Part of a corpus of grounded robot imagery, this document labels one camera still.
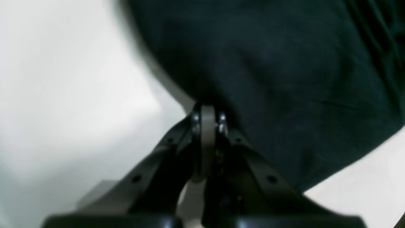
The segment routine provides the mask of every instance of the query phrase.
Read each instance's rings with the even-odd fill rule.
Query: black plastic part
[[[49,218],[43,228],[183,228],[173,216],[156,215],[71,215]]]
[[[221,220],[220,228],[360,228],[365,227],[358,217],[342,216],[261,216],[236,217]]]
[[[198,107],[109,193],[77,212],[50,217],[43,228],[183,227],[174,215],[181,190],[198,171]],[[365,227],[360,218],[336,215],[297,192],[225,120],[217,124],[216,149],[221,156],[207,176],[205,227]]]

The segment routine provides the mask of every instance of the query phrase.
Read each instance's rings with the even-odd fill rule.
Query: white background
[[[73,210],[185,116],[192,101],[132,28],[117,0],[0,0],[0,228]],[[405,212],[403,164],[405,131],[306,195],[391,228]]]

